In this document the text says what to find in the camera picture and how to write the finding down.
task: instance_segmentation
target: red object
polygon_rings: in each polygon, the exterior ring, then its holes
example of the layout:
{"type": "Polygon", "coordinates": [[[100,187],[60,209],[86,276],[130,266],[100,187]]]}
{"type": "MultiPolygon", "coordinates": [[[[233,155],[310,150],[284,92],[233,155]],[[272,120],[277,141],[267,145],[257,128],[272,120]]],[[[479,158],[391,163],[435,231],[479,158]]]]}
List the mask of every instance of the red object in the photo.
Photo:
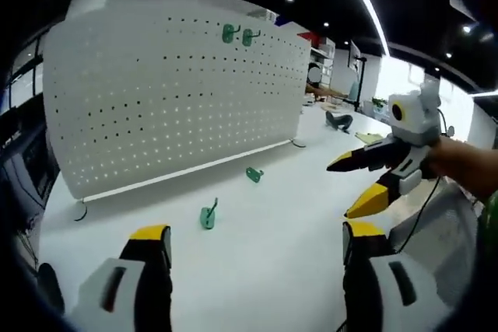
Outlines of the red object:
{"type": "Polygon", "coordinates": [[[309,40],[312,47],[318,48],[318,45],[320,44],[320,36],[318,34],[313,33],[312,31],[308,31],[307,33],[301,33],[297,35],[299,35],[301,38],[309,40]]]}

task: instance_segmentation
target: white pegboard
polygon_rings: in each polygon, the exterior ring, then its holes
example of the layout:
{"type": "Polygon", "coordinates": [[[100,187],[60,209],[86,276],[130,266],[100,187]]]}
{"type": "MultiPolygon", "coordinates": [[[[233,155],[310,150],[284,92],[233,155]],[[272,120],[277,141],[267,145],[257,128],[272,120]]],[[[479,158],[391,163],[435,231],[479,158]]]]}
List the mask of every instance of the white pegboard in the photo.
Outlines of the white pegboard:
{"type": "Polygon", "coordinates": [[[195,0],[107,0],[51,29],[44,100],[76,198],[296,134],[309,42],[195,0]],[[223,25],[241,26],[233,43],[223,25]],[[261,31],[250,47],[242,30],[261,31]]]}

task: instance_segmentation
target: desk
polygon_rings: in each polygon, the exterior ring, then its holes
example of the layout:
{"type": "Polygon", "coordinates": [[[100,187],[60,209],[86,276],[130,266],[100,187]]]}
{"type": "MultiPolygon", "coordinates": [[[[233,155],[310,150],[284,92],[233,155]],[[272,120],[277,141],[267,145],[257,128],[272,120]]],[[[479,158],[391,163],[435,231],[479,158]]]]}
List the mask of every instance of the desk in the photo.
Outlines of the desk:
{"type": "MultiPolygon", "coordinates": [[[[41,223],[40,262],[58,276],[66,309],[78,288],[128,237],[168,223],[172,233],[171,318],[175,331],[329,331],[345,319],[342,220],[345,210],[384,171],[328,173],[337,156],[363,143],[356,131],[390,128],[352,113],[351,134],[325,125],[318,105],[304,107],[299,149],[281,145],[90,201],[88,215],[59,176],[41,223]],[[263,169],[260,183],[245,175],[263,169]],[[201,228],[202,207],[219,199],[216,226],[201,228]]],[[[391,228],[388,216],[374,217],[391,228]]]]}

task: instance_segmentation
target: green plastic hook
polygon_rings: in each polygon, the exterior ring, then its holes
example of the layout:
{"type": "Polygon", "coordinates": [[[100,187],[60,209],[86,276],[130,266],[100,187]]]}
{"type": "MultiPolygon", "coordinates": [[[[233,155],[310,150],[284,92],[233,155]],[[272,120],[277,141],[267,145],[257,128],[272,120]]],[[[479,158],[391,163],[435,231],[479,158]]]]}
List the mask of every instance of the green plastic hook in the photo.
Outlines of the green plastic hook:
{"type": "Polygon", "coordinates": [[[255,183],[259,183],[259,180],[261,180],[261,175],[263,175],[263,170],[257,171],[256,169],[253,169],[252,167],[248,167],[246,169],[246,175],[255,183]]]}
{"type": "Polygon", "coordinates": [[[261,30],[257,34],[253,34],[251,29],[246,29],[242,33],[242,44],[246,47],[250,47],[252,44],[252,38],[257,38],[261,36],[261,30]]]}
{"type": "Polygon", "coordinates": [[[201,209],[201,226],[204,229],[212,229],[215,226],[215,208],[218,205],[218,198],[215,198],[215,204],[212,208],[201,209]]]}
{"type": "Polygon", "coordinates": [[[235,30],[232,24],[229,23],[225,24],[225,26],[223,27],[223,35],[222,35],[223,42],[232,43],[233,35],[235,33],[238,33],[239,31],[240,31],[240,25],[239,28],[235,30]]]}

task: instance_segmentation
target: white tabletop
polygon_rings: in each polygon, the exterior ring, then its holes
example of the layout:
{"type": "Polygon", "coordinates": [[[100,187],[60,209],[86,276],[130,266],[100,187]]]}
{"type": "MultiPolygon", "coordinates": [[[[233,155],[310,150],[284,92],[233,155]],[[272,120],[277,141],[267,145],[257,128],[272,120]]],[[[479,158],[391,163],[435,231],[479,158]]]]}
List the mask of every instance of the white tabletop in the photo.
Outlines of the white tabletop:
{"type": "MultiPolygon", "coordinates": [[[[172,229],[171,317],[175,331],[325,331],[345,319],[342,215],[383,170],[328,173],[326,166],[364,146],[355,132],[390,128],[352,114],[351,134],[324,123],[320,107],[304,107],[291,144],[208,169],[87,202],[59,176],[41,223],[40,262],[55,269],[66,309],[79,286],[128,237],[147,225],[172,229]],[[260,183],[247,167],[264,170],[260,183]],[[202,207],[219,199],[216,225],[199,224],[202,207]]],[[[389,229],[388,216],[375,222],[389,229]]]]}

